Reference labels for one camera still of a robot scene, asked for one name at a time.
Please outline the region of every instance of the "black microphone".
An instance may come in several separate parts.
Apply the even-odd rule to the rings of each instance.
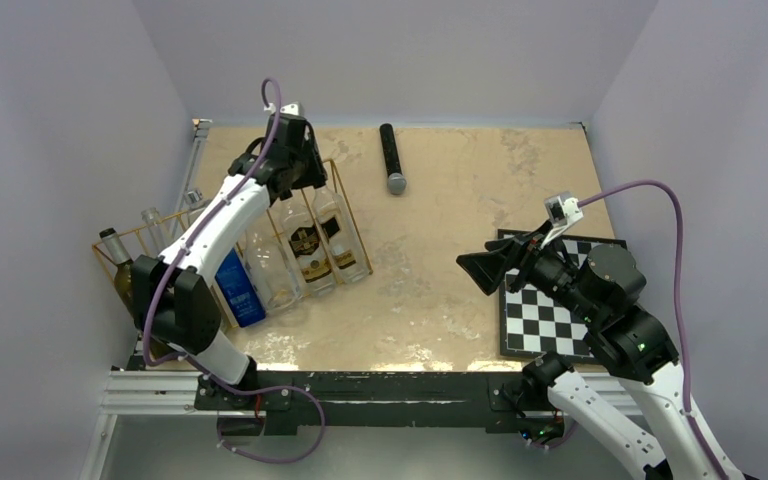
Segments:
[[[384,166],[387,167],[387,189],[393,195],[401,195],[408,186],[408,181],[402,175],[402,164],[399,163],[399,150],[396,148],[396,136],[393,126],[389,123],[381,125],[381,147],[384,150]]]

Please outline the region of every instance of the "white wall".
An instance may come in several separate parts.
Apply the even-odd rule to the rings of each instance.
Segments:
[[[129,0],[0,1],[0,479],[77,478],[134,337],[89,245],[171,207],[191,128]]]
[[[318,123],[475,125],[590,118],[656,0],[134,3],[193,116],[262,123],[273,75]]]
[[[603,186],[653,177],[681,198],[694,395],[735,462],[768,478],[768,1],[659,2],[591,140]],[[643,303],[672,327],[669,202],[620,195]]]

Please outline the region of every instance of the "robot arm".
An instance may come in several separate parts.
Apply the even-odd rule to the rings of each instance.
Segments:
[[[270,116],[267,131],[274,121],[275,115]],[[262,142],[262,139],[256,140],[232,162],[228,177],[205,210],[212,212],[216,205],[224,203],[215,216],[201,215],[157,258],[141,255],[131,268],[134,321],[142,331],[161,276],[169,268],[170,259],[184,249],[186,255],[175,267],[157,306],[152,337],[192,355],[221,380],[243,390],[257,387],[257,365],[237,350],[219,328],[220,310],[210,291],[214,276],[246,228],[272,202],[290,189],[316,188],[327,181],[313,128],[302,116],[301,106],[291,104],[281,109],[264,163],[252,173],[251,181],[229,198],[229,192],[254,165],[253,150]],[[200,230],[198,239],[195,243],[188,242],[194,230]]]
[[[523,369],[523,398],[548,402],[587,429],[629,472],[631,478],[664,476],[666,457],[658,440],[590,388],[557,352],[547,352]]]
[[[668,465],[660,468],[668,467],[667,473],[671,475],[663,478],[714,478],[716,470],[682,411],[683,376],[678,352],[661,322],[637,304],[646,279],[636,269],[634,257],[620,247],[600,245],[591,250],[579,268],[569,259],[558,238],[559,231],[566,230],[572,222],[581,218],[577,204],[577,199],[568,193],[552,197],[546,202],[551,220],[536,231],[487,242],[487,252],[461,255],[457,262],[487,295],[498,290],[506,272],[518,269],[516,279],[509,285],[511,291],[531,283],[581,318],[587,324],[584,341],[591,353],[611,376],[619,379],[660,439],[668,460]],[[541,365],[546,365],[546,362],[538,360]],[[640,445],[653,447],[652,450],[646,449],[644,456],[647,462],[651,460],[650,451],[660,450],[654,448],[658,445],[651,442],[651,436],[647,435],[650,439],[647,444],[643,438],[631,435],[627,420],[621,420],[618,412],[609,412],[610,409],[603,407],[604,402],[598,399],[590,403],[585,400],[582,405],[576,401],[578,397],[575,394],[556,395],[561,391],[570,393],[566,391],[570,387],[582,388],[581,382],[568,373],[544,374],[542,387],[534,390],[529,378],[534,376],[534,371],[539,372],[543,368],[535,362],[523,369],[523,391],[530,389],[531,395],[534,395],[541,388],[548,389],[550,402],[557,408],[568,410],[620,459],[635,478],[658,478],[640,477],[634,473],[640,472],[641,452],[631,451],[637,440],[641,440]],[[744,478],[725,455],[695,407],[692,415],[705,443],[720,461],[728,478]],[[623,448],[620,449],[618,443],[626,439],[634,443],[628,443],[631,446],[628,450],[626,443],[622,443]]]

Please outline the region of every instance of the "chessboard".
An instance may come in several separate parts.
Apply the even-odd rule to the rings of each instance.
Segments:
[[[499,230],[497,238],[508,238],[517,230]],[[572,261],[581,266],[590,250],[603,243],[627,248],[623,240],[564,235],[562,241]],[[508,291],[518,270],[511,270],[499,287],[500,353],[505,357],[533,358],[547,351],[556,351],[573,363],[597,363],[590,355],[584,334],[587,326],[569,310],[538,291],[530,284],[516,293]]]

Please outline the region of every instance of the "beige marble surface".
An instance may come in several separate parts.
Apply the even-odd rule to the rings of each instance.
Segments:
[[[214,127],[197,185],[211,195],[231,160],[263,128]],[[455,257],[482,249],[497,228],[531,229],[543,199],[599,191],[580,129],[396,129],[408,188],[385,186],[377,128],[321,128],[323,158],[340,169],[374,274],[294,311],[229,332],[262,368],[516,370],[499,356],[498,304]],[[612,237],[600,202],[574,234]]]

